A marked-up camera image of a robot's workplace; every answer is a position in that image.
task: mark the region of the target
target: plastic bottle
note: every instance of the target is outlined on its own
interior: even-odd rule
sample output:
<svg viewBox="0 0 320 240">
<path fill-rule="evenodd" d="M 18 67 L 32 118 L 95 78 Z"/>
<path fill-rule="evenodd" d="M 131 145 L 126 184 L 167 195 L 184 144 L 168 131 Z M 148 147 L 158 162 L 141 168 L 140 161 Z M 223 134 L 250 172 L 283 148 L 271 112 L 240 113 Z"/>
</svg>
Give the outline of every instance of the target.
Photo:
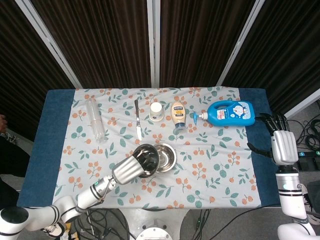
<svg viewBox="0 0 320 240">
<path fill-rule="evenodd" d="M 250 126 L 255 123 L 255 112 L 248 101 L 217 101 L 209 106 L 207 112 L 194 112 L 195 124 L 197 118 L 208 120 L 215 126 Z"/>
<path fill-rule="evenodd" d="M 174 122 L 174 132 L 186 129 L 186 110 L 184 105 L 176 101 L 171 106 L 171 117 Z"/>
</svg>

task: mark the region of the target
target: floor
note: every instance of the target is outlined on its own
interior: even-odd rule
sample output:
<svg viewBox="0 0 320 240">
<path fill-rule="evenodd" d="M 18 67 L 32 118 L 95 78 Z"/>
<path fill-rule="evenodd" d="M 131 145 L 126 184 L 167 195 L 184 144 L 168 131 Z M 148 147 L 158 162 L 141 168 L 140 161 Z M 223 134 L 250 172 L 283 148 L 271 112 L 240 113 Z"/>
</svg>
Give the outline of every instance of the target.
<svg viewBox="0 0 320 240">
<path fill-rule="evenodd" d="M 298 120 L 300 122 L 309 121 L 316 115 L 320 114 L 319 106 L 317 103 L 313 103 L 303 111 L 299 112 L 290 119 Z M 298 138 L 301 133 L 301 126 L 293 121 L 289 122 L 290 130 L 294 133 L 295 137 Z M 17 141 L 17 145 L 24 149 L 27 153 L 31 154 L 33 143 L 24 139 L 21 136 Z M 24 179 L 21 177 L 15 177 L 11 175 L 2 175 L 2 179 L 10 184 L 13 188 L 20 190 Z M 301 172 L 300 181 L 307 185 L 309 182 L 320 180 L 319 172 Z M 221 229 L 226 223 L 228 223 L 234 216 L 240 214 L 247 209 L 223 209 L 217 208 L 212 209 L 210 217 L 203 229 L 202 237 L 204 240 L 208 240 L 212 237 L 219 229 Z M 197 219 L 199 217 L 199 210 L 190 210 L 183 222 L 180 229 L 180 239 L 190 240 L 194 234 Z M 234 240 L 269 240 L 278 239 L 277 228 L 279 225 L 284 223 L 291 223 L 292 220 L 285 216 L 280 208 L 264 208 L 252 211 L 244 214 L 237 218 L 231 223 L 224 231 L 222 231 L 215 240 L 234 239 Z M 113 225 L 117 228 L 119 234 L 126 238 L 126 233 L 120 224 Z M 314 226 L 314 230 L 317 235 L 320 235 L 320 226 Z M 24 230 L 19 240 L 47 240 L 48 238 L 43 232 L 35 231 L 28 232 Z M 107 239 L 118 239 L 114 235 L 108 235 Z"/>
</svg>

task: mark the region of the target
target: white cup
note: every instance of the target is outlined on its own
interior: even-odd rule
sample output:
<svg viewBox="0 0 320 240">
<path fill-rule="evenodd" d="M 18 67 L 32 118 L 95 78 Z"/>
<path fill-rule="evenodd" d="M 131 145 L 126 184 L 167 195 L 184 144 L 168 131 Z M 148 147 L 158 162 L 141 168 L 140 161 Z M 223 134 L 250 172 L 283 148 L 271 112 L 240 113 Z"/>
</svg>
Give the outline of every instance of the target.
<svg viewBox="0 0 320 240">
<path fill-rule="evenodd" d="M 165 116 L 165 110 L 162 107 L 161 103 L 154 102 L 150 106 L 150 113 L 149 118 L 151 121 L 159 122 L 161 121 Z"/>
</svg>

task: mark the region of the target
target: dark curtain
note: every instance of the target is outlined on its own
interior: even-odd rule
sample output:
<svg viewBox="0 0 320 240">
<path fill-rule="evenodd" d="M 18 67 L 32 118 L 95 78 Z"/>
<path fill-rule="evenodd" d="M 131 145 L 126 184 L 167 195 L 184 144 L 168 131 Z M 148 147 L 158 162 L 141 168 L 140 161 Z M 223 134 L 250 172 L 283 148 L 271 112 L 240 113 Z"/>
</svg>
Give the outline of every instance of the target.
<svg viewBox="0 0 320 240">
<path fill-rule="evenodd" d="M 151 87 L 146 0 L 32 0 L 84 88 Z"/>
<path fill-rule="evenodd" d="M 0 12 L 0 114 L 33 141 L 47 91 L 74 87 L 15 1 Z"/>
<path fill-rule="evenodd" d="M 216 85 L 254 0 L 161 0 L 160 86 Z"/>
<path fill-rule="evenodd" d="M 286 113 L 320 88 L 320 1 L 267 0 L 224 86 L 264 88 Z"/>
</svg>

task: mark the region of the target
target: butter knife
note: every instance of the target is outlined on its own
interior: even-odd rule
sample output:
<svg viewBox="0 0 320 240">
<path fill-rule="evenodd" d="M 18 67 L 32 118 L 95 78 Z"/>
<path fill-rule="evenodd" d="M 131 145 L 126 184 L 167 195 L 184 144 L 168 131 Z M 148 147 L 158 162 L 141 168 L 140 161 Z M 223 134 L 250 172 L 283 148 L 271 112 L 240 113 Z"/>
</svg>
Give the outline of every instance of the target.
<svg viewBox="0 0 320 240">
<path fill-rule="evenodd" d="M 140 126 L 140 119 L 139 119 L 139 107 L 138 107 L 138 99 L 134 100 L 135 105 L 135 112 L 136 112 L 136 135 L 138 136 L 138 139 L 142 140 L 142 130 Z"/>
</svg>

